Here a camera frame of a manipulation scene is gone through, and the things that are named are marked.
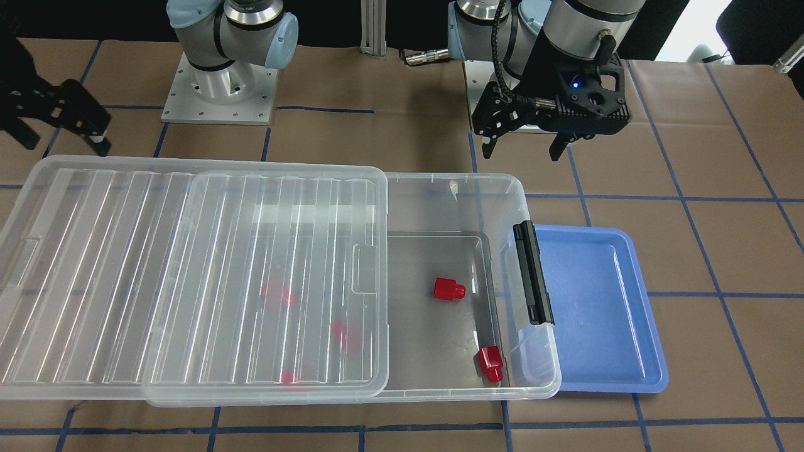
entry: blue tray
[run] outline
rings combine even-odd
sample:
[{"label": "blue tray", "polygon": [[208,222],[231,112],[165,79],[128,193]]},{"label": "blue tray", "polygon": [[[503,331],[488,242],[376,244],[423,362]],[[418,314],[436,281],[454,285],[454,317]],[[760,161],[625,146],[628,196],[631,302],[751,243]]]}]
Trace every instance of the blue tray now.
[{"label": "blue tray", "polygon": [[660,392],[667,363],[634,242],[611,228],[536,226],[561,391]]}]

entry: lid handle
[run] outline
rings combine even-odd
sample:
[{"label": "lid handle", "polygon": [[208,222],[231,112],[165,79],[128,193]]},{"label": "lid handle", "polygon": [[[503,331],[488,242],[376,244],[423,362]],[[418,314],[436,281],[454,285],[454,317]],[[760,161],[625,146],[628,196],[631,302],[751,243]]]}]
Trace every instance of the lid handle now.
[{"label": "lid handle", "polygon": [[544,284],[542,262],[539,259],[539,242],[533,222],[525,220],[514,225],[516,253],[519,256],[519,270],[522,272],[522,283],[525,287],[527,315],[531,324],[556,324],[550,307],[550,294]]}]

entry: tabletop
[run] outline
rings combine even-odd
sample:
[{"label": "tabletop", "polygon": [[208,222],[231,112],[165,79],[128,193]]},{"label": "tabletop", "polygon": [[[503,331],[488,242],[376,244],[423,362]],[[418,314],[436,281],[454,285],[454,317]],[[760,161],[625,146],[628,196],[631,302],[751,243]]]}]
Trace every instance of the tabletop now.
[{"label": "tabletop", "polygon": [[[0,450],[804,450],[804,102],[769,66],[626,62],[634,119],[551,162],[548,135],[480,155],[461,63],[410,68],[300,47],[270,127],[160,121],[177,43],[24,39],[38,72],[112,114],[110,155],[508,173],[542,224],[620,228],[636,245],[670,383],[655,395],[159,409],[0,401]],[[49,154],[91,154],[29,121],[0,134],[0,220]]]}]

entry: transparent storage bin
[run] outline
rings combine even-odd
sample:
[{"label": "transparent storage bin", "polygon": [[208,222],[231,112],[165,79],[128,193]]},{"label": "transparent storage bin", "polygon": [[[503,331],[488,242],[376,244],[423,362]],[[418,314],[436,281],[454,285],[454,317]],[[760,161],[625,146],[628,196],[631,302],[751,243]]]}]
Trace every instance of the transparent storage bin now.
[{"label": "transparent storage bin", "polygon": [[[0,398],[550,397],[553,325],[528,322],[511,231],[527,218],[507,175],[45,158],[0,234]],[[432,298],[450,275],[466,298]],[[492,344],[500,384],[474,358]]]}]

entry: plastic lid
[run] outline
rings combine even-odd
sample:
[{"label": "plastic lid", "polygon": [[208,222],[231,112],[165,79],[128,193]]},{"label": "plastic lid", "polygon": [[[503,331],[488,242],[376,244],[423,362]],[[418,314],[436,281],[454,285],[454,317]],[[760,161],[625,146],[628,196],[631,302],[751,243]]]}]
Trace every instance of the plastic lid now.
[{"label": "plastic lid", "polygon": [[45,158],[0,235],[0,398],[372,397],[387,213],[370,167]]}]

